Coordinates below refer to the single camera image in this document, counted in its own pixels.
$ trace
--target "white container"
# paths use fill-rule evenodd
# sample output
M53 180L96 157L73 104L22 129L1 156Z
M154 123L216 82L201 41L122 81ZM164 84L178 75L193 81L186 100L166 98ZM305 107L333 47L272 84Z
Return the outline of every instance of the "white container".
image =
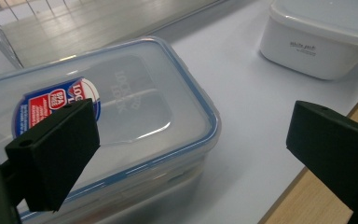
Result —
M276 0L261 42L275 63L322 79L358 63L358 0Z
M155 37L0 76L0 162L23 121L45 111L37 99L46 97L51 108L51 88L66 94L78 83L97 100L101 147L58 212L19 205L24 223L94 223L201 173L220 134L218 112L173 49ZM27 108L36 109L23 113Z

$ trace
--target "brown wood surface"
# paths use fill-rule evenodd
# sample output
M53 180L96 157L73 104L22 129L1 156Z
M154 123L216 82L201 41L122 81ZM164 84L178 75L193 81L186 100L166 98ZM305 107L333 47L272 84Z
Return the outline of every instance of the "brown wood surface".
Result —
M348 115L358 122L358 104ZM347 223L352 211L307 168L259 223Z

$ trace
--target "blue and red label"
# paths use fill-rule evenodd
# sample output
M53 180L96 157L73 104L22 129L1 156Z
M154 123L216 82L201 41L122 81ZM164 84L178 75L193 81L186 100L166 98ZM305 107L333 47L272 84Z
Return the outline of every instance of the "blue and red label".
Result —
M78 77L24 95L14 115L14 137L21 135L54 111L74 101L92 99L95 119L101 114L100 96L87 79Z

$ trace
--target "transparent lid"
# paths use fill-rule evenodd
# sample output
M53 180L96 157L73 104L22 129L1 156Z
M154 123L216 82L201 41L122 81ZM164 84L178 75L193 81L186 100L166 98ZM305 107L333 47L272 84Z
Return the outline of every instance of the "transparent lid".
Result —
M101 147L71 197L197 150L216 135L215 112L181 60L162 40L146 37L0 76L0 162L24 125L62 99L85 95L95 101Z
M358 0L275 0L270 15L297 30L358 45Z

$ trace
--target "black object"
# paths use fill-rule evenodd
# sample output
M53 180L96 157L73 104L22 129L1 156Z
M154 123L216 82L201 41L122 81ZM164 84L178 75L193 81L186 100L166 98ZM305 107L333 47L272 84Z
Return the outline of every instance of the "black object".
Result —
M350 223L358 223L358 123L297 101L286 144L353 211Z
M8 160L0 166L0 214L11 217L23 198L30 211L59 210L99 146L90 99L66 105L37 123L6 146ZM16 216L0 223L20 222Z

